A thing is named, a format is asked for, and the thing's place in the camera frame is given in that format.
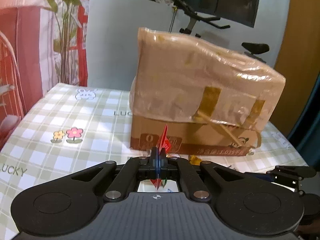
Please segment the red snack packet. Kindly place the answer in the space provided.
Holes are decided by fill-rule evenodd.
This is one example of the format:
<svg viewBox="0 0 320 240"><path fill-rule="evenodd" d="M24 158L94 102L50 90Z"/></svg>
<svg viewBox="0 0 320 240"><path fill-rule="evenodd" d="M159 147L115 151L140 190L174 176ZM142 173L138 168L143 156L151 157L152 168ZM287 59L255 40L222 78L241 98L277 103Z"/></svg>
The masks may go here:
<svg viewBox="0 0 320 240"><path fill-rule="evenodd" d="M167 138L168 126L165 125L163 132L157 142L156 147L153 147L150 155L150 181L155 189L164 187L167 183L167 153L171 149L171 143Z"/></svg>

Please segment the small yellow orange packet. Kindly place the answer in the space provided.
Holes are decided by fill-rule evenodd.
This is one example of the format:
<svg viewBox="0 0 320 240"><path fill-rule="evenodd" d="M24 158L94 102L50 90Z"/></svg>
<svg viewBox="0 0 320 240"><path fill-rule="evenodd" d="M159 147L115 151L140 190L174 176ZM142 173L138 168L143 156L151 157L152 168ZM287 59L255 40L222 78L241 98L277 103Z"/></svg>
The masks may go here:
<svg viewBox="0 0 320 240"><path fill-rule="evenodd" d="M196 155L189 155L188 160L189 160L189 163L191 163L191 165L197 165L197 166L199 166L200 163L202 162L202 159L200 159Z"/></svg>

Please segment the cardboard box with plastic liner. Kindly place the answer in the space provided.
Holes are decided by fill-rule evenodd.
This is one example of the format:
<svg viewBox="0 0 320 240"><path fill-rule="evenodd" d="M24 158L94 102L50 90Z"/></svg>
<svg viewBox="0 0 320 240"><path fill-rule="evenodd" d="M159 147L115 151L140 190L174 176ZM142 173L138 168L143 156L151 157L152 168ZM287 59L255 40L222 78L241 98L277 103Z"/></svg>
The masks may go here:
<svg viewBox="0 0 320 240"><path fill-rule="evenodd" d="M140 28L137 40L132 149L155 147L165 125L170 153L238 157L261 146L285 77L193 36Z"/></svg>

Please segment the orange wooden door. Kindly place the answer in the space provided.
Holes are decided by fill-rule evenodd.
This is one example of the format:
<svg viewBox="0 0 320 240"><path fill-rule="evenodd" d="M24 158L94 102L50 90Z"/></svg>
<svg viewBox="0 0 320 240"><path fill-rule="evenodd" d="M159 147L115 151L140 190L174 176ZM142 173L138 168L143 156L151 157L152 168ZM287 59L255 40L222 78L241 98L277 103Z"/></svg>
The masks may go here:
<svg viewBox="0 0 320 240"><path fill-rule="evenodd" d="M302 114L319 73L319 0L290 0L275 70L286 85L270 120L287 136Z"/></svg>

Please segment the pink printed backdrop curtain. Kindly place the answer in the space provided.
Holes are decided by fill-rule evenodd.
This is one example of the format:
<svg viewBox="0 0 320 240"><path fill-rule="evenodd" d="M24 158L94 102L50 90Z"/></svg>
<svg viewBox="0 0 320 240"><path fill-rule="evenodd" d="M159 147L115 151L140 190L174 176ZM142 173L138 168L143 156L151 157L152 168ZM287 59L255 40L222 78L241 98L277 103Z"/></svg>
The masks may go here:
<svg viewBox="0 0 320 240"><path fill-rule="evenodd" d="M89 0L1 0L1 144L58 83L87 86Z"/></svg>

